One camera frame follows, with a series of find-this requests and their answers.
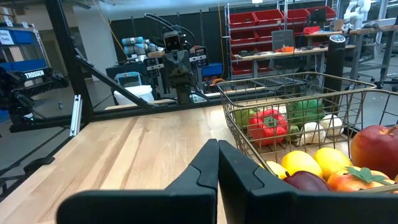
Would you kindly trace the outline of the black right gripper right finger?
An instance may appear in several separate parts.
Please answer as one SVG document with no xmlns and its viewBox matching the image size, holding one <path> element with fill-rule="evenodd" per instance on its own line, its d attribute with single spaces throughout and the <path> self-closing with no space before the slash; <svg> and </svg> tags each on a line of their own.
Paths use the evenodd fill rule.
<svg viewBox="0 0 398 224">
<path fill-rule="evenodd" d="M 220 140 L 218 179 L 228 223 L 398 224 L 398 195 L 309 192 Z"/>
</svg>

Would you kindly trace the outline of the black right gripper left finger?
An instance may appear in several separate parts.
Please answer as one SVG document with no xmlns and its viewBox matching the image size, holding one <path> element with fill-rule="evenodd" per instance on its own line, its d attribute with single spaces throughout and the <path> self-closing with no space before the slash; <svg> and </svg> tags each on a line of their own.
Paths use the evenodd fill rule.
<svg viewBox="0 0 398 224">
<path fill-rule="evenodd" d="M 216 224 L 219 144 L 208 140 L 163 190 L 87 190 L 64 200 L 57 224 Z"/>
</svg>

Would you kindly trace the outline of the dark red pomegranate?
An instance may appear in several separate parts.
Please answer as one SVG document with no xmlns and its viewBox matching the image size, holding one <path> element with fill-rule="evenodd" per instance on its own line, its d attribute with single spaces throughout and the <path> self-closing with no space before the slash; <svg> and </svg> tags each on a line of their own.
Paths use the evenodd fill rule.
<svg viewBox="0 0 398 224">
<path fill-rule="evenodd" d="M 300 170 L 292 175 L 286 174 L 286 176 L 283 181 L 299 190 L 312 192 L 330 191 L 328 184 L 311 172 Z"/>
</svg>

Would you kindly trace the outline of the red bell pepper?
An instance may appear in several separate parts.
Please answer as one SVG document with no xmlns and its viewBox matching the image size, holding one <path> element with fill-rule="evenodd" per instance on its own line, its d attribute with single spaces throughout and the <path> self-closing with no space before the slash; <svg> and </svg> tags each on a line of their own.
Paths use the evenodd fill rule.
<svg viewBox="0 0 398 224">
<path fill-rule="evenodd" d="M 278 144 L 288 133 L 289 124 L 275 109 L 260 111 L 249 119 L 248 133 L 259 146 Z"/>
</svg>

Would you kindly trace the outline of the gold wire basket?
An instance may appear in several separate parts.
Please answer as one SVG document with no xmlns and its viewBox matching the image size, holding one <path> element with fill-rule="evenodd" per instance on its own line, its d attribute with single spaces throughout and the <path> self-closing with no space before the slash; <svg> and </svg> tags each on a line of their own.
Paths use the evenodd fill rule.
<svg viewBox="0 0 398 224">
<path fill-rule="evenodd" d="M 293 150 L 309 151 L 311 148 L 322 147 L 340 148 L 342 144 L 349 143 L 355 129 L 363 123 L 362 112 L 367 92 L 376 89 L 376 86 L 342 77 L 340 91 L 325 93 L 326 76 L 330 75 L 302 72 L 218 83 L 216 87 L 220 91 L 226 123 L 238 149 L 251 154 L 270 154 Z M 248 133 L 249 124 L 247 128 L 239 128 L 235 123 L 234 112 L 237 110 L 257 109 L 258 113 L 275 109 L 274 106 L 278 104 L 286 104 L 287 108 L 288 103 L 312 99 L 320 100 L 324 104 L 325 116 L 333 114 L 342 120 L 344 131 L 340 135 L 326 135 L 321 143 L 299 146 L 300 137 L 297 142 L 287 142 L 287 133 L 278 144 L 259 146 Z"/>
<path fill-rule="evenodd" d="M 230 111 L 238 148 L 276 177 L 336 192 L 398 194 L 398 93 L 361 89 Z"/>
</svg>

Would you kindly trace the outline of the orange persimmon green calyx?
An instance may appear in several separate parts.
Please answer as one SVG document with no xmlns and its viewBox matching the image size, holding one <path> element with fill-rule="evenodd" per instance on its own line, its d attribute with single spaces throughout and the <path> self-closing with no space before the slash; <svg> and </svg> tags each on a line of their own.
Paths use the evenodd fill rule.
<svg viewBox="0 0 398 224">
<path fill-rule="evenodd" d="M 327 184 L 333 191 L 354 192 L 394 185 L 396 182 L 382 172 L 367 167 L 349 166 L 332 173 Z"/>
</svg>

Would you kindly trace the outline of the light green chayote squash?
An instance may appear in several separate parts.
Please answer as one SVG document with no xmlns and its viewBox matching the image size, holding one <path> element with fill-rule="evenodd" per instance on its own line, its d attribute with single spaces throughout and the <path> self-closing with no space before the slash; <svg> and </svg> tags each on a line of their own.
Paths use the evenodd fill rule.
<svg viewBox="0 0 398 224">
<path fill-rule="evenodd" d="M 234 112 L 235 123 L 239 128 L 247 128 L 249 119 L 257 113 L 257 109 L 237 110 Z"/>
</svg>

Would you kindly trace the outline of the green bell pepper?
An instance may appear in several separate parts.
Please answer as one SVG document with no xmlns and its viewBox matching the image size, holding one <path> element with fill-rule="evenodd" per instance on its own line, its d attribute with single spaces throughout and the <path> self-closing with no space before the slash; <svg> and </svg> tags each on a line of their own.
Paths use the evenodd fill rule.
<svg viewBox="0 0 398 224">
<path fill-rule="evenodd" d="M 287 104 L 287 116 L 290 125 L 301 128 L 306 123 L 318 122 L 325 115 L 324 104 L 317 99 L 300 100 Z"/>
</svg>

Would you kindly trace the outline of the red yellow apple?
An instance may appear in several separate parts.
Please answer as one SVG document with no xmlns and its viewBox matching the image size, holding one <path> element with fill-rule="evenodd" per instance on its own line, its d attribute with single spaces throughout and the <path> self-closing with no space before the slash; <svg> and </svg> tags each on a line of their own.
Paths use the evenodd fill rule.
<svg viewBox="0 0 398 224">
<path fill-rule="evenodd" d="M 394 179 L 398 175 L 398 124 L 360 130 L 351 142 L 350 154 L 354 166 L 380 171 Z"/>
</svg>

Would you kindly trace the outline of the blue plastic storage bin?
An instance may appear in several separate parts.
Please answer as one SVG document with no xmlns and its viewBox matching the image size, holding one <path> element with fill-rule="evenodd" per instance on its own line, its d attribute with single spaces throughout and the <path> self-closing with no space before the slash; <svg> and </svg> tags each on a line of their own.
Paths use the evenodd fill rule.
<svg viewBox="0 0 398 224">
<path fill-rule="evenodd" d="M 15 45 L 29 45 L 35 43 L 34 34 L 31 31 L 10 30 Z"/>
<path fill-rule="evenodd" d="M 18 72 L 36 70 L 39 68 L 44 68 L 46 66 L 47 64 L 44 59 L 0 63 L 0 67 L 4 68 L 5 70 Z"/>
<path fill-rule="evenodd" d="M 223 73 L 222 63 L 209 63 L 201 68 L 203 77 L 220 76 Z"/>
</svg>

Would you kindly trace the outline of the light blue framed box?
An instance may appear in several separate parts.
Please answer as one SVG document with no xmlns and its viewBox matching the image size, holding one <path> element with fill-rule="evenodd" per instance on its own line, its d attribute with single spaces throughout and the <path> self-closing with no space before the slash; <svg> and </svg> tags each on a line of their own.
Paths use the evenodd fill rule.
<svg viewBox="0 0 398 224">
<path fill-rule="evenodd" d="M 119 73 L 114 79 L 123 87 L 142 85 L 141 74 L 139 72 Z"/>
</svg>

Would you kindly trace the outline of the wooden workbench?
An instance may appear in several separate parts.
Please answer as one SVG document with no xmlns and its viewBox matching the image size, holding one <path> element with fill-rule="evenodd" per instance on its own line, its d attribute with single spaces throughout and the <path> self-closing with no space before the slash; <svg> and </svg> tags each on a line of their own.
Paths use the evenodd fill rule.
<svg viewBox="0 0 398 224">
<path fill-rule="evenodd" d="M 321 54 L 322 57 L 325 57 L 325 52 L 328 51 L 328 47 L 324 48 L 319 48 L 319 47 L 314 47 L 311 50 L 298 50 L 294 49 L 293 52 L 260 52 L 256 53 L 251 56 L 240 56 L 240 55 L 234 55 L 236 60 L 234 62 L 239 63 L 243 61 L 252 61 L 252 77 L 257 78 L 258 75 L 258 61 L 261 60 L 271 60 L 271 59 L 277 59 L 277 58 L 292 58 L 292 57 L 303 57 L 306 55 L 316 55 L 316 54 Z"/>
<path fill-rule="evenodd" d="M 315 32 L 312 34 L 305 35 L 308 38 L 313 37 L 321 37 L 321 36 L 331 36 L 331 35 L 360 35 L 360 34 L 372 34 L 378 32 L 389 32 L 398 30 L 398 25 L 390 25 L 390 26 L 380 26 L 378 28 L 370 27 L 370 28 L 362 28 L 362 29 L 353 29 L 350 31 L 335 31 L 335 32 Z"/>
</svg>

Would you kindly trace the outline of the black office chair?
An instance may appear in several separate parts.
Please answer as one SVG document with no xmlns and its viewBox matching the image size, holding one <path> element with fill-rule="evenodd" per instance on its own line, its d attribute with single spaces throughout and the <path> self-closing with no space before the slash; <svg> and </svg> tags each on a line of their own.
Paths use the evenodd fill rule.
<svg viewBox="0 0 398 224">
<path fill-rule="evenodd" d="M 382 68 L 380 79 L 374 81 L 374 84 L 377 89 L 382 89 L 384 85 L 390 85 L 391 91 L 398 92 L 398 64 Z"/>
</svg>

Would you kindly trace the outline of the black metal table frame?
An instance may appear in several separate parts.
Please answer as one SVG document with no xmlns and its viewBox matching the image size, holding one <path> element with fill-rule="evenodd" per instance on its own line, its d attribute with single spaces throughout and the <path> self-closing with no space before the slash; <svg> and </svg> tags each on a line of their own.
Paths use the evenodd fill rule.
<svg viewBox="0 0 398 224">
<path fill-rule="evenodd" d="M 53 75 L 49 75 L 49 80 L 47 82 L 36 86 L 20 86 L 19 88 L 6 92 L 4 88 L 1 87 L 2 84 L 7 84 L 9 86 L 21 85 L 22 82 L 25 81 L 25 75 L 20 72 L 6 72 L 2 67 L 0 67 L 0 109 L 6 109 L 10 113 L 12 121 L 12 126 L 9 128 L 10 132 L 18 133 L 37 129 L 63 127 L 66 125 L 69 125 L 70 127 L 72 114 L 69 116 L 57 116 L 52 118 L 26 118 L 26 115 L 33 111 L 32 95 L 42 93 L 45 90 L 50 90 L 66 81 L 71 83 L 73 91 L 76 95 L 81 95 L 83 101 L 80 127 L 84 127 L 94 121 L 106 121 L 110 119 L 148 114 L 190 110 L 194 108 L 213 106 L 219 103 L 219 100 L 214 97 L 210 97 L 207 98 L 206 102 L 197 104 L 178 104 L 171 102 L 155 104 L 149 103 L 142 98 L 129 93 L 120 84 L 95 69 L 92 64 L 88 63 L 87 59 L 81 56 L 72 41 L 67 19 L 64 15 L 60 0 L 45 0 L 45 5 L 53 28 L 55 29 L 57 41 L 60 44 L 60 50 L 68 72 L 68 79 L 66 80 L 60 76 L 54 77 Z M 106 111 L 95 111 L 81 72 L 82 70 L 90 72 L 107 86 L 120 92 L 127 99 L 135 103 L 135 106 L 126 106 L 124 108 L 116 108 Z"/>
</svg>

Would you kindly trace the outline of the silver aluminium bracket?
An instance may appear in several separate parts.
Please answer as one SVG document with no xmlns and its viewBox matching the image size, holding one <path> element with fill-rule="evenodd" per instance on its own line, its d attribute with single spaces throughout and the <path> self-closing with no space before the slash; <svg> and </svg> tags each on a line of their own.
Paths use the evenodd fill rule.
<svg viewBox="0 0 398 224">
<path fill-rule="evenodd" d="M 82 107 L 83 107 L 83 101 L 81 95 L 75 95 L 71 124 L 70 124 L 71 137 L 76 136 L 80 132 Z"/>
</svg>

